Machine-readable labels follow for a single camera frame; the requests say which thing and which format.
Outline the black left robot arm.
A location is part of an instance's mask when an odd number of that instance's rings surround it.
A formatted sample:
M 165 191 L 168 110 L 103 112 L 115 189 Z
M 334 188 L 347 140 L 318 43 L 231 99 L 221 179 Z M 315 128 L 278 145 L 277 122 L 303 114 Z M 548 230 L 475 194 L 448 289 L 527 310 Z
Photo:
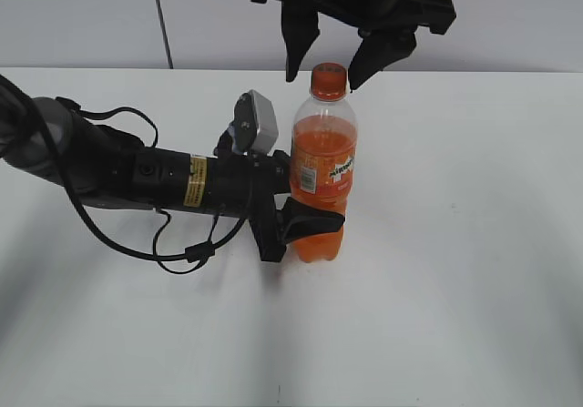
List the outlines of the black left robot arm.
M 110 127 L 110 112 L 84 110 L 64 97 L 30 97 L 1 82 L 1 157 L 13 168 L 65 189 L 92 232 L 88 210 L 173 210 L 232 217 L 249 225 L 262 260 L 278 262 L 298 239 L 338 231 L 344 216 L 288 198 L 290 159 L 274 148 L 271 101 L 251 90 L 209 157 L 146 145 Z

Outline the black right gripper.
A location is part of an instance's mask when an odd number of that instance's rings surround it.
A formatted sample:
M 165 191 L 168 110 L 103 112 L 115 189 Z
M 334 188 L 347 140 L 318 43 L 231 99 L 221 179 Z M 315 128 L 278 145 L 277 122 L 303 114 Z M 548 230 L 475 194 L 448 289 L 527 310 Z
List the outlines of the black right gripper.
M 265 4 L 269 0 L 251 0 Z M 348 68 L 350 89 L 406 59 L 416 49 L 418 26 L 443 35 L 456 19 L 452 0 L 275 0 L 281 3 L 281 34 L 286 48 L 286 81 L 294 81 L 320 35 L 318 15 L 373 31 L 363 38 Z

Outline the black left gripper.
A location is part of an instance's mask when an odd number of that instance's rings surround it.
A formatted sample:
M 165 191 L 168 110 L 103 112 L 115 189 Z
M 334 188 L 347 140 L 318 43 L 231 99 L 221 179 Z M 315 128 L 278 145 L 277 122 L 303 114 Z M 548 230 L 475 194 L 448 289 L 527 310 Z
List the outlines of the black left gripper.
M 251 227 L 262 261 L 280 262 L 287 244 L 339 231 L 345 216 L 316 209 L 287 198 L 277 209 L 275 197 L 291 192 L 288 181 L 290 156 L 276 150 L 238 155 L 216 149 L 207 178 L 207 205 L 216 216 L 233 217 L 233 228 L 214 243 L 219 249 L 230 242 L 245 223 Z

